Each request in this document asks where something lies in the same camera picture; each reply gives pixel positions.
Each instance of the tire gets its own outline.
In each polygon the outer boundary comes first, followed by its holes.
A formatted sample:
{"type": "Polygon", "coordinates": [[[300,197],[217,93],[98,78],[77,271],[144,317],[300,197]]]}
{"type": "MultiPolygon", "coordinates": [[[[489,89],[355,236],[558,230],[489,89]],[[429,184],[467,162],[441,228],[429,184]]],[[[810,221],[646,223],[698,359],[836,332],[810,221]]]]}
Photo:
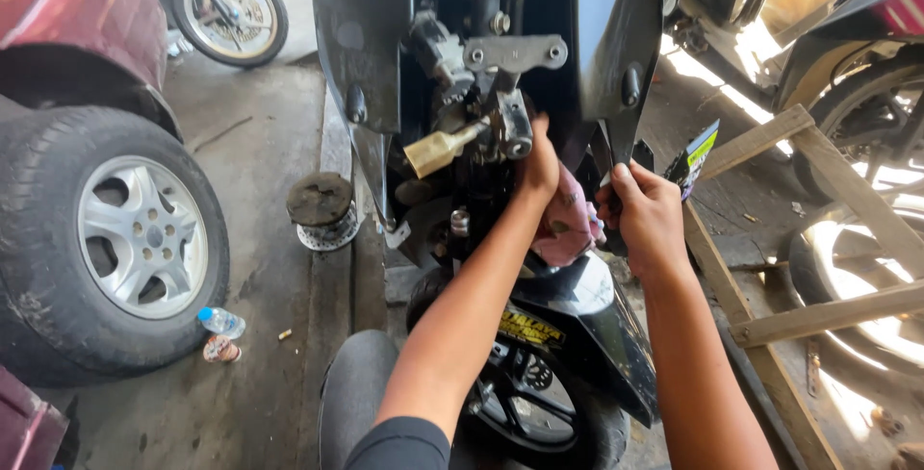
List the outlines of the tire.
{"type": "Polygon", "coordinates": [[[276,34],[265,51],[252,57],[235,57],[227,52],[217,51],[210,46],[210,42],[206,38],[196,33],[194,23],[186,15],[184,0],[171,0],[171,10],[173,10],[174,18],[177,20],[177,27],[183,33],[183,37],[189,40],[192,46],[201,51],[203,55],[213,61],[229,66],[256,68],[271,62],[279,54],[279,51],[282,51],[285,39],[288,37],[288,14],[285,11],[283,0],[269,1],[272,3],[272,17],[277,22],[276,34]]]}
{"type": "Polygon", "coordinates": [[[207,331],[198,310],[225,300],[227,232],[212,187],[179,141],[108,108],[35,111],[2,125],[8,167],[0,174],[0,363],[27,385],[69,387],[140,375],[201,345],[207,331]],[[206,238],[206,262],[182,300],[186,307],[169,317],[139,318],[114,304],[85,260],[78,226],[84,187],[120,157],[172,173],[201,218],[195,226],[206,238]]]}
{"type": "MultiPolygon", "coordinates": [[[[893,205],[896,211],[920,233],[924,231],[924,199],[915,196],[900,196],[893,205]]],[[[840,224],[848,211],[840,207],[826,217],[811,223],[808,228],[793,235],[789,246],[789,273],[793,287],[806,305],[822,304],[840,300],[833,284],[835,270],[833,262],[834,242],[841,233],[840,224]]],[[[902,342],[888,337],[879,337],[862,325],[832,331],[839,341],[857,353],[882,364],[884,367],[908,375],[924,375],[924,358],[914,356],[912,351],[896,349],[902,342]]]]}
{"type": "MultiPolygon", "coordinates": [[[[448,267],[435,268],[421,279],[411,292],[406,323],[408,332],[445,289],[452,279],[448,267]]],[[[577,412],[577,439],[554,450],[538,450],[512,440],[489,419],[479,415],[464,415],[459,425],[472,438],[490,450],[513,458],[535,470],[609,470],[614,468],[629,443],[629,415],[612,397],[571,374],[551,355],[541,350],[530,352],[552,369],[577,412]]]]}
{"type": "MultiPolygon", "coordinates": [[[[830,137],[837,130],[844,111],[886,86],[894,86],[903,79],[915,77],[924,78],[924,56],[919,53],[898,55],[894,59],[874,63],[832,87],[808,113],[819,130],[830,137]]],[[[813,200],[819,204],[834,201],[836,194],[822,186],[823,182],[816,178],[811,162],[799,151],[793,153],[793,169],[796,179],[813,200]]]]}

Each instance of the black sleeve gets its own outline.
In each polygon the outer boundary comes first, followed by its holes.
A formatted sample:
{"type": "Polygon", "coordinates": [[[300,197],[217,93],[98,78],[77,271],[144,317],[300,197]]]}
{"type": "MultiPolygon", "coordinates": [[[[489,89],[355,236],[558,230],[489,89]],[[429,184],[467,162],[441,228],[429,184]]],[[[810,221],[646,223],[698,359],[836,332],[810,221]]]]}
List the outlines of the black sleeve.
{"type": "Polygon", "coordinates": [[[419,417],[393,417],[372,429],[346,459],[344,470],[446,470],[449,441],[419,417]]]}

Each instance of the human arm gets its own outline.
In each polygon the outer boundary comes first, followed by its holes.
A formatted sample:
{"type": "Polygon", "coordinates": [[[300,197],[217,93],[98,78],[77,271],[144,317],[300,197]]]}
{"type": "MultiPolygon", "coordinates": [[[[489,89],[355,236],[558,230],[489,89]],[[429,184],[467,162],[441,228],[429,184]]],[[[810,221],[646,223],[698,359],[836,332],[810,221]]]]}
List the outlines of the human arm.
{"type": "Polygon", "coordinates": [[[393,417],[433,422],[452,441],[468,389],[484,366],[542,212],[558,186],[548,117],[506,209],[408,336],[385,388],[376,425],[393,417]]]}
{"type": "Polygon", "coordinates": [[[775,469],[770,445],[722,348],[687,257],[680,189],[636,163],[617,165],[597,193],[600,218],[619,227],[645,292],[658,405],[671,465],[775,469]],[[618,215],[606,204],[616,190],[618,215]]]}

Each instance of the forearm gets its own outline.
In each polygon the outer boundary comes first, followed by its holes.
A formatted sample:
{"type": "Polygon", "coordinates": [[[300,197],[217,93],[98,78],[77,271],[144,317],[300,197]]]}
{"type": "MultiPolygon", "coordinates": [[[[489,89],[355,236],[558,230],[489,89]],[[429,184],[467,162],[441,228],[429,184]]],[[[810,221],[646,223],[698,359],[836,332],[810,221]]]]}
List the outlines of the forearm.
{"type": "Polygon", "coordinates": [[[547,198],[515,192],[491,231],[408,337],[376,422],[422,417],[451,441],[468,389],[491,351],[547,198]]]}
{"type": "Polygon", "coordinates": [[[692,267],[653,274],[642,287],[672,466],[776,468],[692,267]]]}

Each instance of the hand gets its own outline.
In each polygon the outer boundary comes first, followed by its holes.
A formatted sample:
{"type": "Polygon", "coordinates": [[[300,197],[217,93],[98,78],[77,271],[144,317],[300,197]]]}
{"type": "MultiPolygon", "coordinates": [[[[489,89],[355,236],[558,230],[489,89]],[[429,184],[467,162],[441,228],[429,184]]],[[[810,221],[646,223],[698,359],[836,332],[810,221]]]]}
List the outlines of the hand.
{"type": "Polygon", "coordinates": [[[664,270],[689,266],[680,187],[635,160],[628,168],[623,163],[616,165],[610,178],[610,186],[597,192],[597,202],[602,204],[597,217],[622,232],[632,273],[644,282],[645,277],[657,277],[664,270]],[[616,214],[609,208],[614,190],[623,204],[616,214]]]}
{"type": "Polygon", "coordinates": [[[516,191],[535,192],[548,203],[558,189],[558,156],[549,131],[549,115],[540,113],[532,122],[532,150],[516,164],[516,191]]]}

